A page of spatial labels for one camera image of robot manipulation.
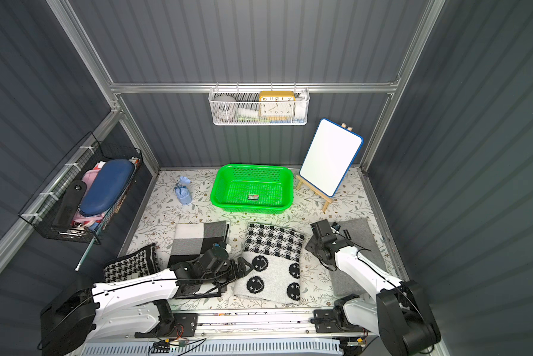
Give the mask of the floral table cloth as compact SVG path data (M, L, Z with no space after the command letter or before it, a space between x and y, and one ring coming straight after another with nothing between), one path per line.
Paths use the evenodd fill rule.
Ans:
M323 219L338 222L364 217L367 218L381 250L387 271L390 274L397 273L370 205L359 169L353 168L348 171L326 213L321 211L323 199L308 188L301 187L300 190L294 191L293 205L281 214L232 213L214 206L210 194L217 171L217 169L162 170L147 192L140 209L140 220L134 226L133 234L126 239L122 248L123 254L130 254L143 246L155 243L159 264L166 266L179 223L210 223L222 220L228 222L230 225L228 243L232 246L232 255L238 255L243 250L246 227L251 222L291 228L310 238L311 223ZM182 176L191 181L189 191L192 194L192 203L187 206L182 205L174 193L174 187Z

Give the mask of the green plastic basket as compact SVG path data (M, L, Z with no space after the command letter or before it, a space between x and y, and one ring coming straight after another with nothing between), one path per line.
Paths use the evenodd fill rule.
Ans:
M280 214L293 204L294 176L282 166L229 164L217 172L211 203L227 212ZM248 200L258 194L258 201Z

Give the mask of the black white checkered scarf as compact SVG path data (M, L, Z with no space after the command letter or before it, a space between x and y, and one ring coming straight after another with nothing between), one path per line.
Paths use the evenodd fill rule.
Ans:
M168 268L177 275L177 264L193 261L213 246L223 246L227 250L229 224L225 221L180 223L177 225L168 259ZM176 294L177 299L216 297L221 294Z

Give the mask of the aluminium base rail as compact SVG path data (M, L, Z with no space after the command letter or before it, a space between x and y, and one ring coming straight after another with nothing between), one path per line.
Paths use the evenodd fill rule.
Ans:
M413 355L441 340L440 330L428 306L401 308L394 295L382 295L372 305L361 298L349 296L336 302L333 309L313 311L235 311L231 315L173 314L169 303L156 300L101 316L92 305L78 309L80 316L70 318L63 334L55 338L69 352L88 341L131 335L136 338L192 336L197 322L204 330L215 328L219 333L261 332L297 333L300 323L310 324L318 334L354 333L367 329L380 336L391 354Z

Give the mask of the white tape roll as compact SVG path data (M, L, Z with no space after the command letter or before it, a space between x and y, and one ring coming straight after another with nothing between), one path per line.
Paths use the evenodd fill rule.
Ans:
M228 123L238 117L238 104L234 97L221 95L211 101L214 120L219 123Z

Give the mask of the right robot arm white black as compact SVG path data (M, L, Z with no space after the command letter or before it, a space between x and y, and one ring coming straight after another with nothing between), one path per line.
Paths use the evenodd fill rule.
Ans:
M370 295L337 300L331 310L317 309L311 322L319 334L372 332L391 355L424 355L434 351L442 335L424 289L414 280L388 274L364 256L339 225L320 220L311 225L313 236L306 246L331 271L341 271Z

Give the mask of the small whiteboard blue frame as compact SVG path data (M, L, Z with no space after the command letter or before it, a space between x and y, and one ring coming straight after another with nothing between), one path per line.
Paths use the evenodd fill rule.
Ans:
M363 145L362 136L322 119L299 175L323 194L333 197Z

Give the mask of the smiley houndstooth scarf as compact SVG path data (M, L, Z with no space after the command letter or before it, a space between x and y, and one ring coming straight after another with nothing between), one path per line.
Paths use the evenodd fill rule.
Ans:
M289 228L248 224L242 257L253 270L235 283L234 295L299 304L300 254L304 241L302 233Z

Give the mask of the pink item in basket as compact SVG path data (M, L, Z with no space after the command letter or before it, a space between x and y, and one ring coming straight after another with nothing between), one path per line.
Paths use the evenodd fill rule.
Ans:
M104 164L105 164L104 161L100 161L94 166L93 169L87 171L84 174L82 181L87 185L87 190L85 194L87 194L88 191L90 191L94 183L94 180L97 178L97 175L102 170L102 167L104 166ZM106 212L102 212L101 214L97 214L97 215L90 216L90 217L85 217L80 212L76 212L73 218L73 221L72 221L72 227L76 229L90 228L94 230L94 225L100 224L102 220L104 219L105 215L106 215Z

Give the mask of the wooden easel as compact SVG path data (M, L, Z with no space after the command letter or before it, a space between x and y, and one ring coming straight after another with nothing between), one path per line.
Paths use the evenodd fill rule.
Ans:
M329 208L330 204L333 202L333 199L326 194L324 194L320 189L316 188L312 183L308 182L306 179L304 179L300 174L296 174L295 178L297 179L298 183L296 185L296 189L300 190L302 186L305 186L309 188L310 191L313 191L316 195L321 197L324 200L324 205L321 209L323 213L327 212L327 209Z

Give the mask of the yellow alarm clock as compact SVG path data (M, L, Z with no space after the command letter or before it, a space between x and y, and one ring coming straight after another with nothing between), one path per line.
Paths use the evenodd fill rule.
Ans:
M267 120L290 120L295 113L291 90L263 90L259 93L259 116Z

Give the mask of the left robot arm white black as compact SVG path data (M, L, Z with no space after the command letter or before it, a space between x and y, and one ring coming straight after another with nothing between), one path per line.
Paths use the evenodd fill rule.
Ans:
M40 314L43 355L66 355L92 339L117 335L181 338L186 328L171 311L170 299L207 298L247 276L253 265L232 260L225 243L198 258L131 280L91 283L78 280Z

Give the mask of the grey scarf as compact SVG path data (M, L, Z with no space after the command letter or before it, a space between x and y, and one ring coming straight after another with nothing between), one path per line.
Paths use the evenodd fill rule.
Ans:
M338 221L337 224L340 225L339 233L344 236L350 236L352 242L358 245L357 249L360 251L360 255L365 256L380 269L387 271L385 260L376 243L367 218ZM334 296L337 299L344 298L348 295L360 296L366 294L362 286L341 270L331 271L330 280Z

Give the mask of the blue oval case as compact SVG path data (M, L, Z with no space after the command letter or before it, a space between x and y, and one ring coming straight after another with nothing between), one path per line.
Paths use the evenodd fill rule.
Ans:
M106 212L111 208L128 185L135 165L129 160L105 162L94 183L83 197L79 211L85 217Z

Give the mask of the houndstooth scarf at edge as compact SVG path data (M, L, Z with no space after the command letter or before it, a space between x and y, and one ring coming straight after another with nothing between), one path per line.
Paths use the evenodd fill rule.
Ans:
M161 271L156 257L156 244L107 263L103 268L104 282L116 283L149 276Z

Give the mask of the black remote in basket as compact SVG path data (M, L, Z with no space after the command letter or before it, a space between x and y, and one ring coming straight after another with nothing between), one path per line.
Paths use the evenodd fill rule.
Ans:
M74 180L67 187L51 224L52 228L70 228L79 205L85 196L87 185L82 180Z

